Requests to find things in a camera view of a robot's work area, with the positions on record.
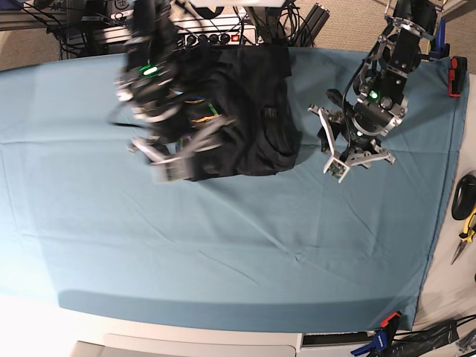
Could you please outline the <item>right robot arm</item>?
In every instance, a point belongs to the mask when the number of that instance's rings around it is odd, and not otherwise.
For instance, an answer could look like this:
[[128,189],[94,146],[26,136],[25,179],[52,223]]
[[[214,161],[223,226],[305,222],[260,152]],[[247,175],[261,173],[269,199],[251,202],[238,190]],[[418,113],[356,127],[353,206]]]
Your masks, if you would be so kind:
[[129,148],[154,164],[221,155],[230,124],[218,100],[219,53],[205,44],[179,49],[170,11],[169,1],[134,1],[126,64],[115,83],[118,100],[145,131]]

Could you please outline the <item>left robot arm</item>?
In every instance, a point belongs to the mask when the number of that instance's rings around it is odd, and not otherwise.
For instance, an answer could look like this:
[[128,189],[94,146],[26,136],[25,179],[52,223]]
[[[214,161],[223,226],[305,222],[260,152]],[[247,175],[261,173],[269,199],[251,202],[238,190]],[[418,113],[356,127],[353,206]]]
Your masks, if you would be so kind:
[[395,129],[408,112],[404,94],[409,74],[421,60],[420,40],[433,39],[437,9],[431,1],[398,1],[386,28],[361,61],[343,92],[327,90],[327,97],[342,111],[331,120],[332,135],[352,149],[374,151],[371,142]]

